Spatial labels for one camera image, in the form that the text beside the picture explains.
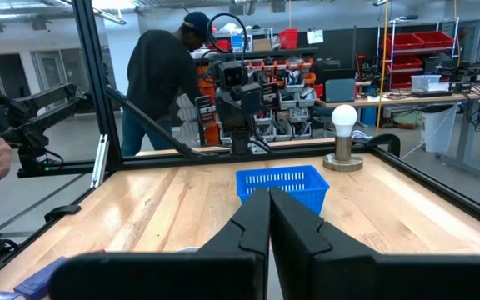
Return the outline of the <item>silver frame bracket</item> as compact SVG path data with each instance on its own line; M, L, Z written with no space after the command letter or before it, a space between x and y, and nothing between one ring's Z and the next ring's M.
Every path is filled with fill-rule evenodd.
M97 145L97 153L92 170L90 188L98 188L103 183L107 166L108 148L109 137L107 134L102 134Z

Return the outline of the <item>wooden workbench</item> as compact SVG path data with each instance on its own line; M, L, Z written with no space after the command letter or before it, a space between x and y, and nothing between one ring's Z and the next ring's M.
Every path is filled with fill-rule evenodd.
M472 88L470 93L453 94L441 97L414 97L410 93L404 94L403 97L391 99L386 95L380 96L379 99L373 100L357 99L350 102L355 108L385 108L388 106L405 105L405 106L424 106L432 105L448 105L457 103L466 103L464 116L466 119L462 122L460 135L458 139L456 155L449 156L445 153L436 153L437 158L442 159L446 164L460 168L468 173L480 178L480 167L473 161L473 141L474 130L476 128L473 122L477 120L478 104L480 101L480 86Z

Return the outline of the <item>blue grey box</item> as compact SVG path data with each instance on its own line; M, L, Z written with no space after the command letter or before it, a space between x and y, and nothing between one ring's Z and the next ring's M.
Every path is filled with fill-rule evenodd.
M351 78L327 80L324 96L326 103L352 103L356 97L356 81Z

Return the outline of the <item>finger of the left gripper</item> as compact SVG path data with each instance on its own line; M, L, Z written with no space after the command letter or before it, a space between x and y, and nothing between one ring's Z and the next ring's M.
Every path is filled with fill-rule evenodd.
M262 111L262 87L260 85L241 86L240 96L244 126L248 128L252 123L252 117Z
M217 113L225 128L240 127L240 105L237 103L239 97L240 87L217 94Z

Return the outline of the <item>red plastic basket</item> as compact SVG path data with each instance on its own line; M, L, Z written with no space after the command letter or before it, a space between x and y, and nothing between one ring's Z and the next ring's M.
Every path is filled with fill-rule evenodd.
M293 50L298 47L298 30L296 28L287 28L278 34L280 48Z

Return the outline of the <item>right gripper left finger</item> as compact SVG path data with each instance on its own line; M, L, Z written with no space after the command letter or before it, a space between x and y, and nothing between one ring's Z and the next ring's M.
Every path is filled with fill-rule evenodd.
M52 300L264 300L271 198L258 188L194 252L92 252L53 273Z

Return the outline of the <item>white trash bin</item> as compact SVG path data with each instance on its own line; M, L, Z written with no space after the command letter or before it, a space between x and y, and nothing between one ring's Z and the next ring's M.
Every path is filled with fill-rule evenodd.
M422 110L421 143L427 153L446 153L453 135L457 104L436 105Z

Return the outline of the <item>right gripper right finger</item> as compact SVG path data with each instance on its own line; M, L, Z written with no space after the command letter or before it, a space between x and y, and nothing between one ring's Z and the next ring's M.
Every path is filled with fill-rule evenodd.
M386 254L270 190L284 300L480 300L480 255Z

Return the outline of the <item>purple box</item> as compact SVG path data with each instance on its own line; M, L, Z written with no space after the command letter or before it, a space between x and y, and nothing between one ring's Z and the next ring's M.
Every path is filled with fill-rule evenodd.
M68 259L59 257L48 265L21 281L13 288L15 293L22 294L26 300L42 300L48 295L48 282L55 272Z

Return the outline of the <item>black diagonal frame brace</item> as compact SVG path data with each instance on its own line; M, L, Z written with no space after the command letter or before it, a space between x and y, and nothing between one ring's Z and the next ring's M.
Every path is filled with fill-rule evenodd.
M198 159L203 155L199 152L193 151L186 144L179 142L172 134L163 129L157 122L153 121L147 114L142 112L133 103L128 101L118 90L110 85L106 87L106 95L113 101L118 103L124 110L128 110L138 121L148 130L152 130L165 139L170 146L181 153L185 158Z

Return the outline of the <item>clear plastic container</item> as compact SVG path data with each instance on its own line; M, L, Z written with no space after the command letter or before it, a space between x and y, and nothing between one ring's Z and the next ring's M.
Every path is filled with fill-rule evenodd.
M412 75L411 90L413 92L438 92L445 87L440 82L440 75Z

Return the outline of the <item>person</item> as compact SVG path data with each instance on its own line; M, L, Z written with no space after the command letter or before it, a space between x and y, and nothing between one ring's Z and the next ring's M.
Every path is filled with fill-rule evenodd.
M208 40L209 17L187 14L176 32L147 30L138 39L127 65L127 100L172 133L170 107L181 94L191 102L201 96L197 65L191 53Z

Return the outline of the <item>black table clamp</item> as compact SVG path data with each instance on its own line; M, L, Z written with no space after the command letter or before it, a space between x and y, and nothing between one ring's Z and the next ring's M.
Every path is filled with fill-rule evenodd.
M65 206L55 207L47 214L44 215L46 223L50 223L53 220L58 220L67 215L74 215L81 211L81 207L77 204L69 204Z
M398 136L392 133L384 133L372 137L366 144L369 147L386 145L387 151L396 157L399 157L401 153L401 141Z

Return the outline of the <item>cardboard box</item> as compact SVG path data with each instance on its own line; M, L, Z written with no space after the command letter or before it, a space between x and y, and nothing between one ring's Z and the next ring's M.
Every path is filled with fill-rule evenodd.
M268 38L254 39L252 41L253 52L267 52L273 49L272 40Z

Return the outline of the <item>blue plastic slotted basket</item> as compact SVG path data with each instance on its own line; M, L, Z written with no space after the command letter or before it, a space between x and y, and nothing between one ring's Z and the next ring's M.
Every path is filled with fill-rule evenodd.
M257 188L281 188L320 214L329 184L313 165L266 167L236 172L237 195L245 203Z

